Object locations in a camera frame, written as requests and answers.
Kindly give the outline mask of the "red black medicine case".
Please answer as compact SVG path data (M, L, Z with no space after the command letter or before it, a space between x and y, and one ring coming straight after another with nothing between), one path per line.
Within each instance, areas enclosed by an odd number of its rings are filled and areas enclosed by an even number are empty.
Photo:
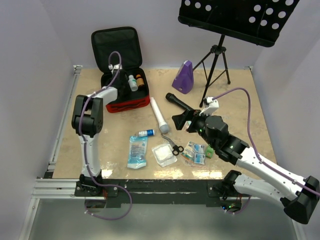
M102 87L112 82L118 89L117 99L108 103L110 113L146 107L150 92L144 70L138 32L134 27L123 26L97 30L91 34L94 58L103 73Z

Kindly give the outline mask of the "white gauze packet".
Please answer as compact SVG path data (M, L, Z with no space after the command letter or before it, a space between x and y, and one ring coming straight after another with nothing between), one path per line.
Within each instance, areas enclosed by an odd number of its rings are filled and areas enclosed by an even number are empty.
M173 149L169 143L163 143L156 147L153 147L152 153L156 159L156 162L162 167L169 166L178 161L177 157L173 154Z

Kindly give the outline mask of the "white plastic bottle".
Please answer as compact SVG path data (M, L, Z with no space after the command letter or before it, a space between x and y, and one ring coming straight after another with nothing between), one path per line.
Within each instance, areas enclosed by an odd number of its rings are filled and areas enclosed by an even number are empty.
M128 83L132 92L136 92L138 90L137 81L133 75L128 76Z

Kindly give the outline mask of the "blue pouch packet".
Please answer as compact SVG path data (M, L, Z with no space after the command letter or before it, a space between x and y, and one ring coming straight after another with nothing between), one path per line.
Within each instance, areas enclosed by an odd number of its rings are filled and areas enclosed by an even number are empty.
M131 136L129 139L129 153L127 167L129 169L140 169L147 165L146 151L147 151L148 137Z

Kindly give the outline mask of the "small blue label bottle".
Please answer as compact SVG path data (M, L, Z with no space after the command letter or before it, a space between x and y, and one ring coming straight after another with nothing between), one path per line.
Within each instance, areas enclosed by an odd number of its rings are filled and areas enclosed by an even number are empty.
M136 137L143 138L143 137L152 137L156 134L154 129L147 129L141 130L135 133Z

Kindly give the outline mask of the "brown medicine bottle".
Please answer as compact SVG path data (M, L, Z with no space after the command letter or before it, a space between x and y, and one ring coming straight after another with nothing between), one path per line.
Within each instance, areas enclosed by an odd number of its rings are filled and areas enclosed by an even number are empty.
M142 78L142 76L140 74L136 75L136 84L139 89L141 89L145 86L144 79Z

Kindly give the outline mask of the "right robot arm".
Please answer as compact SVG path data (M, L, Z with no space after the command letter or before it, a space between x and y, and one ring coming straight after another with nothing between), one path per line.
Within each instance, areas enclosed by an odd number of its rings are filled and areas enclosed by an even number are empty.
M237 193L251 195L283 206L284 213L300 224L308 224L320 200L320 182L313 176L303 177L290 172L260 155L253 145L229 133L221 116L201 115L185 110L172 116L175 128L181 130L190 121L189 133L198 133L223 161L246 169L258 180L237 173L223 183L223 192L230 197Z

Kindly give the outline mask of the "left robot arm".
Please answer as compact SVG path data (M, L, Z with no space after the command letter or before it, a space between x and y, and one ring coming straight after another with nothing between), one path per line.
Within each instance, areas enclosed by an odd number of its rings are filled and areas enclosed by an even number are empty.
M80 141L82 156L82 169L76 189L91 196L99 196L104 190L98 150L104 108L128 91L128 75L124 70L113 70L109 78L103 78L105 83L101 89L88 95L76 96L71 119L71 126Z

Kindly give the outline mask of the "green small box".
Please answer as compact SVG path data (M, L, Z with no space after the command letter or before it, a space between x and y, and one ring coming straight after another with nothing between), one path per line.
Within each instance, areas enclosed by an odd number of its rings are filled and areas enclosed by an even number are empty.
M207 158L211 159L213 157L214 153L215 153L214 149L208 145L205 149L204 154Z

